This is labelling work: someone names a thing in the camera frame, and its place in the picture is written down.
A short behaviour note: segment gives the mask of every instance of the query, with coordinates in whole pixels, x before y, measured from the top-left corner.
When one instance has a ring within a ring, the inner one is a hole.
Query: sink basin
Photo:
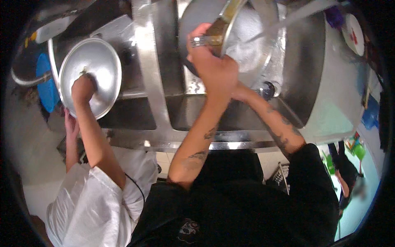
[[[101,5],[106,2],[98,1],[89,8],[108,10]],[[124,128],[133,130],[155,130],[156,123],[150,104],[145,93],[139,58],[134,39],[134,24],[127,14],[122,14],[116,5],[107,11],[105,18],[92,15],[92,9],[87,9],[69,28],[53,39],[56,68],[59,70],[62,62],[71,48],[88,37],[98,37],[110,43],[117,51],[122,65],[122,84],[119,97],[110,112],[98,122],[104,128]],[[78,23],[89,23],[90,28]]]
[[[156,48],[169,119],[176,130],[189,130],[205,101],[204,85],[182,64],[177,50],[179,13],[177,3],[160,1],[153,10]],[[287,7],[289,13],[299,6]],[[321,80],[325,52],[325,23],[322,13],[309,16],[286,28],[286,49],[281,74],[281,94],[270,103],[297,128],[306,125]],[[276,64],[276,58],[269,62]],[[265,130],[257,114],[247,105],[232,101],[221,118],[218,131]]]

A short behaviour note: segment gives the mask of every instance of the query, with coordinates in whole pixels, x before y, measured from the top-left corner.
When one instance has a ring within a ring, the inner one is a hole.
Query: white container
[[[66,28],[74,21],[76,18],[75,15],[70,15],[67,17],[59,18],[56,19],[39,29],[37,29],[37,36],[36,36],[36,42],[38,44],[43,43],[50,38],[55,37],[56,35],[62,33]]]

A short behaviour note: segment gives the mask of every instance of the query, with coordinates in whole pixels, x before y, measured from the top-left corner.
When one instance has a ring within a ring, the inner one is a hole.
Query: black cable
[[[139,188],[139,190],[140,190],[140,192],[141,192],[141,195],[143,196],[143,207],[144,207],[144,204],[145,204],[145,196],[144,196],[143,191],[140,189],[140,186],[138,186],[137,183],[136,183],[131,177],[129,177],[128,174],[125,173],[125,175],[126,175],[126,176],[137,186],[137,188]]]

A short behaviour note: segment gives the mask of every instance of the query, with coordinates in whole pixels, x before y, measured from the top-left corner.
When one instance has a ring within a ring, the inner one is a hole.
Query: purple object
[[[324,12],[326,14],[326,21],[329,23],[329,25],[332,28],[336,28],[340,30],[341,26],[344,23],[344,18],[339,8],[337,6],[333,6],[330,7],[329,9],[326,9]]]

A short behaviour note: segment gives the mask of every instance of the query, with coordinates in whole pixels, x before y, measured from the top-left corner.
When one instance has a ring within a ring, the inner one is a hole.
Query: tattooed arm
[[[201,36],[211,26],[200,24],[187,40]],[[238,65],[228,56],[220,59],[212,55],[206,46],[192,48],[187,42],[188,57],[202,79],[207,99],[170,164],[167,180],[189,189],[207,158],[216,126],[228,107],[231,94],[237,85]]]
[[[178,183],[189,189],[203,167],[216,126],[227,105],[228,101],[215,102],[209,98],[206,100],[199,117],[174,155],[168,182]]]
[[[285,117],[251,89],[239,83],[232,94],[235,100],[247,103],[268,126],[269,132],[286,157],[306,144],[305,139]]]

